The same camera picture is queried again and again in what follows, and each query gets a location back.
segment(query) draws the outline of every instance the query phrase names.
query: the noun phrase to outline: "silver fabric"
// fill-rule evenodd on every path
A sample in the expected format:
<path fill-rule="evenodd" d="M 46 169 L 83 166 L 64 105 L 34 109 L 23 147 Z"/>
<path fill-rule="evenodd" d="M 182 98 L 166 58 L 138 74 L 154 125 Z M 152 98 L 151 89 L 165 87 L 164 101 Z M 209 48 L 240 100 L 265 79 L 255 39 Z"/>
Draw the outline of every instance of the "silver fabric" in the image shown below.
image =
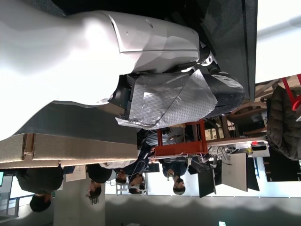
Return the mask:
<path fill-rule="evenodd" d="M 159 129 L 197 121 L 217 100 L 200 70 L 188 74 L 142 74 L 135 83 L 129 119 L 119 125 Z"/>

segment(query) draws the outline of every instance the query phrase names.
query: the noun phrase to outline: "cardboard panel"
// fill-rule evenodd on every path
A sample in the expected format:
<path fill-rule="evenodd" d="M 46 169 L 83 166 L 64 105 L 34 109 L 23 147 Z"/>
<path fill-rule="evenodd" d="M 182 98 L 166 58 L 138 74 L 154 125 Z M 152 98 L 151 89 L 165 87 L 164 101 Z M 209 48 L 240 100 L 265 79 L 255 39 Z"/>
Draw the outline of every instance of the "cardboard panel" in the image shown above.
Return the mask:
<path fill-rule="evenodd" d="M 0 163 L 22 161 L 24 135 L 16 135 L 0 141 Z"/>
<path fill-rule="evenodd" d="M 58 160 L 33 161 L 30 155 L 26 155 L 23 161 L 1 163 L 0 169 L 57 167 L 58 164 Z"/>
<path fill-rule="evenodd" d="M 136 160 L 137 145 L 36 134 L 34 137 L 33 159 Z"/>
<path fill-rule="evenodd" d="M 222 183 L 247 191 L 246 153 L 232 154 L 230 164 L 222 160 Z"/>

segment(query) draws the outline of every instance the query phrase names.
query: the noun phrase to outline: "dark hair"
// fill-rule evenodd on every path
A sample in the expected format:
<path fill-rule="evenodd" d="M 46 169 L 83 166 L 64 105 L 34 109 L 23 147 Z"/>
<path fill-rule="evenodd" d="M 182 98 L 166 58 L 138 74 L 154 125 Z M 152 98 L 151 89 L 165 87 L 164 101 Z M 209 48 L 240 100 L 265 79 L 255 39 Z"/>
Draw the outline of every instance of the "dark hair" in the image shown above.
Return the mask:
<path fill-rule="evenodd" d="M 102 187 L 98 187 L 95 189 L 95 191 L 90 191 L 88 197 L 91 201 L 91 205 L 93 204 L 97 204 L 99 202 L 98 198 L 100 196 L 100 194 L 102 193 Z"/>
<path fill-rule="evenodd" d="M 142 191 L 138 191 L 136 188 L 130 188 L 128 192 L 131 194 L 142 194 Z"/>
<path fill-rule="evenodd" d="M 98 187 L 98 188 L 95 189 L 95 191 L 93 191 L 93 192 L 90 191 L 89 198 L 90 199 L 98 198 L 101 193 L 102 193 L 102 187 Z"/>
<path fill-rule="evenodd" d="M 128 182 L 131 183 L 136 177 L 142 177 L 142 181 L 144 181 L 144 178 L 143 178 L 142 174 L 140 175 L 140 173 L 136 173 L 135 175 L 132 175 L 132 176 L 129 177 Z"/>
<path fill-rule="evenodd" d="M 120 179 L 120 178 L 116 178 L 116 184 L 118 185 L 124 185 L 127 182 L 127 179 Z"/>
<path fill-rule="evenodd" d="M 174 193 L 178 194 L 178 195 L 182 195 L 184 194 L 186 191 L 186 187 L 182 187 L 182 188 L 174 188 Z"/>
<path fill-rule="evenodd" d="M 140 185 L 139 185 L 139 189 L 140 189 L 140 190 L 145 190 L 145 185 L 144 185 L 144 184 L 140 184 Z"/>
<path fill-rule="evenodd" d="M 30 201 L 30 208 L 33 212 L 43 212 L 49 208 L 51 201 L 45 202 L 44 196 L 33 196 Z"/>

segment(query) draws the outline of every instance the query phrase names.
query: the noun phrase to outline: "white shirt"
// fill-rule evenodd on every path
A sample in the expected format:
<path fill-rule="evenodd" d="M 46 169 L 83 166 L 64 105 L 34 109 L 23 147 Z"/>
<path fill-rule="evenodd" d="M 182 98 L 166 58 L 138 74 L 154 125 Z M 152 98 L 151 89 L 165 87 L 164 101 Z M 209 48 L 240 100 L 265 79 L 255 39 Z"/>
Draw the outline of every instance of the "white shirt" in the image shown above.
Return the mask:
<path fill-rule="evenodd" d="M 128 165 L 131 165 L 135 162 L 136 160 L 130 160 L 130 161 L 113 161 L 113 162 L 107 162 L 107 163 L 100 163 L 99 165 L 101 167 L 107 168 L 107 169 L 117 169 L 117 168 L 124 168 Z"/>

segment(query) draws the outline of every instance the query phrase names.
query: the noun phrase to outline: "black cloth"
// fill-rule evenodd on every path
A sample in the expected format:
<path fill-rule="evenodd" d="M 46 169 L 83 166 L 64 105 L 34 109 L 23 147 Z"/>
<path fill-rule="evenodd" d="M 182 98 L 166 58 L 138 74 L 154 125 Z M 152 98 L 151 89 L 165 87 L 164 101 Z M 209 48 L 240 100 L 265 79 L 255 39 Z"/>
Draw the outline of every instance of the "black cloth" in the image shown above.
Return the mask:
<path fill-rule="evenodd" d="M 280 86 L 271 99 L 267 134 L 271 148 L 289 159 L 301 160 L 301 122 L 296 121 L 286 90 Z"/>
<path fill-rule="evenodd" d="M 187 164 L 183 161 L 175 162 L 162 162 L 163 174 L 165 177 L 168 177 L 167 172 L 169 169 L 174 171 L 174 176 L 183 176 L 187 169 Z"/>
<path fill-rule="evenodd" d="M 103 184 L 111 177 L 112 169 L 106 169 L 99 164 L 91 164 L 87 165 L 87 172 L 91 180 Z"/>
<path fill-rule="evenodd" d="M 63 169 L 61 166 L 19 169 L 16 177 L 22 190 L 47 194 L 60 188 L 63 182 Z"/>
<path fill-rule="evenodd" d="M 151 156 L 151 148 L 153 146 L 148 145 L 146 142 L 143 143 L 140 150 L 138 159 L 131 165 L 128 165 L 124 168 L 115 169 L 116 172 L 123 170 L 127 175 L 135 175 L 137 173 L 142 173 L 146 170 L 149 163 L 148 157 Z"/>

